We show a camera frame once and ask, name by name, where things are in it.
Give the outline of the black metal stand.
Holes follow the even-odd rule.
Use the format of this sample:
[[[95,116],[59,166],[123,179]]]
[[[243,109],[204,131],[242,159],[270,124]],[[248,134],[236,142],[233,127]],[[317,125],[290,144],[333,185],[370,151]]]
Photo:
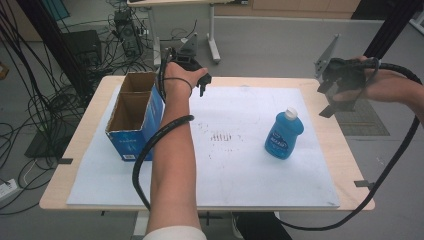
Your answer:
[[[68,77],[80,99],[90,102],[94,95],[93,87],[42,0],[16,0],[16,2]]]
[[[399,0],[364,52],[366,57],[382,59],[424,0]]]

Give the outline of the person's dark trouser leg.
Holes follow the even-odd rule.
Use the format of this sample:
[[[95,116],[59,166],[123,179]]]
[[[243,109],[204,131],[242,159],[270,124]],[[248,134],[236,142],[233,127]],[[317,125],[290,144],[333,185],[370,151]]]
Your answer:
[[[273,212],[233,212],[232,217],[244,240],[293,240]]]

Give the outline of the person's white left sleeve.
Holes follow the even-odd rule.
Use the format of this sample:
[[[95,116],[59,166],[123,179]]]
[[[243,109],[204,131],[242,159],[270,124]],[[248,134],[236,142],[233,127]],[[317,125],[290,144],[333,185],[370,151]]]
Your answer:
[[[170,226],[148,233],[143,240],[207,240],[207,237],[195,227]]]

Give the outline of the white table mat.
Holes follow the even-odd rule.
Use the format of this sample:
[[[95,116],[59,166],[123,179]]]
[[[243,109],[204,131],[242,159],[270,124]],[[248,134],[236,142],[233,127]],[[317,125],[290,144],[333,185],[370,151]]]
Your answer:
[[[340,205],[335,185],[297,88],[210,87],[190,99],[197,159],[197,204],[322,209]],[[286,160],[270,155],[266,137],[278,113],[292,107],[304,125]],[[94,134],[67,203],[87,207],[142,205],[133,188],[133,164],[121,159],[101,123]]]

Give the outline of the black computer case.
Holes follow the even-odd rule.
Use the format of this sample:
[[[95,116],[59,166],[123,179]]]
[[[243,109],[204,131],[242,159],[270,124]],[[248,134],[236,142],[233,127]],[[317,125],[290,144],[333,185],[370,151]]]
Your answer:
[[[63,33],[62,37],[81,66],[94,67],[101,63],[101,41],[95,30]]]

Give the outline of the light wooden table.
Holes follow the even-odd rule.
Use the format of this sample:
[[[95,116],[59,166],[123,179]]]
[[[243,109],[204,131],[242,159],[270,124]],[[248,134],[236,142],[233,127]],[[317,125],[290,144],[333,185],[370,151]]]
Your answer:
[[[73,206],[67,203],[73,184],[94,134],[101,123],[107,125],[111,116],[119,88],[124,79],[121,76],[104,78],[78,125],[63,158],[73,158],[72,164],[59,164],[40,201],[40,206],[46,210],[103,210],[103,211],[141,211],[133,207],[87,207]],[[210,87],[265,87],[265,88],[297,88],[301,91],[308,114],[315,129],[330,176],[336,188],[340,201],[337,208],[297,209],[297,208],[258,208],[237,207],[235,209],[218,208],[201,211],[285,211],[285,210],[318,210],[342,211],[354,210],[366,197],[367,188],[357,188],[354,181],[362,180],[363,176],[351,153],[345,137],[335,118],[325,119],[319,115],[326,106],[324,95],[318,93],[318,83],[314,79],[303,78],[248,78],[248,77],[216,77]]]

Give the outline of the white background desk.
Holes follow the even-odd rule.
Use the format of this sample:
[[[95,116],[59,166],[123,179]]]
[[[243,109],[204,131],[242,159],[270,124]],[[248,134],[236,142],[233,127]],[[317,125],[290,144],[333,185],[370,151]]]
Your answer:
[[[153,60],[154,65],[159,66],[161,63],[161,46],[160,38],[156,33],[154,7],[157,6],[177,6],[177,5],[207,5],[209,8],[209,31],[206,34],[209,49],[212,55],[212,60],[215,63],[221,61],[219,50],[215,41],[215,5],[226,4],[233,0],[126,0],[127,5],[131,8],[144,8],[147,11],[150,33],[153,41]]]

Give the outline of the person's left hand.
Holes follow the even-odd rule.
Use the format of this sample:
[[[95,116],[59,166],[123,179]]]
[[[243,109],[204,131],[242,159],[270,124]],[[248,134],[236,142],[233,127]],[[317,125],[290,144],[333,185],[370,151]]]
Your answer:
[[[165,99],[189,98],[197,82],[207,73],[207,68],[187,71],[174,62],[168,63],[164,75]]]

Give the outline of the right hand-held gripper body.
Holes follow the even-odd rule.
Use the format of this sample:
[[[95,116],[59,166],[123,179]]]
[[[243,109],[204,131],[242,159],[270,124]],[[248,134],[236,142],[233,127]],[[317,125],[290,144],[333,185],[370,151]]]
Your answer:
[[[339,37],[339,34],[335,34],[329,46],[314,62],[315,78],[320,84],[325,80],[333,82],[333,86],[324,94],[328,105],[334,106],[337,111],[352,111],[357,99],[339,102],[334,101],[333,96],[343,91],[364,88],[366,78],[359,60],[333,58]]]

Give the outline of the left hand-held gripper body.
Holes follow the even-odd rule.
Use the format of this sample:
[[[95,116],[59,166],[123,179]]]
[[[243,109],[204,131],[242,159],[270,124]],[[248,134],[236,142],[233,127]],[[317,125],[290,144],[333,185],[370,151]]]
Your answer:
[[[187,71],[197,71],[202,68],[195,59],[198,50],[197,34],[194,33],[178,49],[170,47],[168,49],[168,61],[177,63]]]

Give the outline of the white power strip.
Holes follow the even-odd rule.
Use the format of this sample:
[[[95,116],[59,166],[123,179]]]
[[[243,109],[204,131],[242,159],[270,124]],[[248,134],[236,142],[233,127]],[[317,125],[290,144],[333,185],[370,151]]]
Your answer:
[[[19,191],[18,185],[14,179],[10,179],[0,185],[0,201],[12,196]]]

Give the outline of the blue cardboard box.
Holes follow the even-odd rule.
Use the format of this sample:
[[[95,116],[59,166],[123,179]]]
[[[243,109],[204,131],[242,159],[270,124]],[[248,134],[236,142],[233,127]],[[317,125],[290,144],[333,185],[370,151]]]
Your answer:
[[[106,125],[105,133],[121,159],[135,161],[159,130],[163,100],[154,72],[128,73]]]

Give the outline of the blue bottle with white cap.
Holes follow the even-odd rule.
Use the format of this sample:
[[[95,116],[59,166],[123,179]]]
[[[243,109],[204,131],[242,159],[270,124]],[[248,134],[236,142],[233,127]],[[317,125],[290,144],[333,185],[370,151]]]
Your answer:
[[[265,150],[279,159],[287,159],[293,152],[299,135],[304,132],[304,125],[298,112],[288,107],[280,112],[265,140]]]

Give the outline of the person's right hand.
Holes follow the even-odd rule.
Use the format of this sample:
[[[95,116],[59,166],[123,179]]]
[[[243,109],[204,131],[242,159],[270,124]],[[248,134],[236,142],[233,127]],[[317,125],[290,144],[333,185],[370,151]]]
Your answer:
[[[411,83],[404,76],[390,70],[375,73],[371,69],[365,69],[364,74],[367,80],[364,88],[335,94],[333,100],[341,102],[365,98],[381,102],[401,102]]]

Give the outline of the black device on floor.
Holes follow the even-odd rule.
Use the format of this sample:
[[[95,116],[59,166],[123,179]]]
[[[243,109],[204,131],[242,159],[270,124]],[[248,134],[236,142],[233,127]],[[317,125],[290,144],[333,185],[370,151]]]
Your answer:
[[[114,24],[125,55],[129,58],[140,56],[139,37],[132,21],[131,11],[129,9],[116,11],[114,13]]]

